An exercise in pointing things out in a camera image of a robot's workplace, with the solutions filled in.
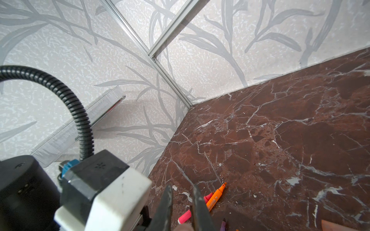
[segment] pink marker cap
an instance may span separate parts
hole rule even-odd
[[[203,197],[204,198],[204,201],[207,203],[212,196],[213,196],[213,193],[210,193],[210,194],[204,196]],[[183,224],[187,220],[189,220],[190,218],[191,218],[191,212],[190,212],[190,210],[188,210],[181,217],[179,217],[179,219],[177,219],[177,222],[179,224]]]

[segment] orange highlighter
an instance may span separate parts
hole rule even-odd
[[[222,196],[223,189],[225,187],[226,187],[226,182],[223,183],[221,187],[218,190],[216,190],[213,196],[209,199],[209,201],[207,202],[208,211],[210,211],[215,206],[218,199],[220,199],[220,197]]]

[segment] transparent acrylic holder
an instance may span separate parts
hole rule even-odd
[[[94,126],[117,106],[126,96],[119,86],[105,91],[96,100],[85,107]],[[31,150],[33,155],[42,167],[47,167],[56,161],[68,148],[78,141],[77,127],[73,119],[68,120],[58,130]]]

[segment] brown marble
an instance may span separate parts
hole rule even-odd
[[[174,191],[172,228],[197,184],[228,183],[211,211],[229,230],[370,228],[370,49],[192,108],[150,174],[149,209]]]

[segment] wall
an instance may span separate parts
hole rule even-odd
[[[176,0],[129,2],[115,5],[147,44],[175,15]],[[368,47],[369,21],[368,0],[209,0],[160,59],[201,102]]]
[[[84,0],[0,1],[0,64],[44,70],[83,105],[120,85],[127,97],[94,128],[95,150],[108,149],[148,175],[187,109],[111,17],[96,14],[98,7]],[[6,81],[0,93],[2,160],[30,154],[71,118],[35,83]],[[61,159],[76,153],[72,148]],[[47,168],[52,176],[56,165]]]

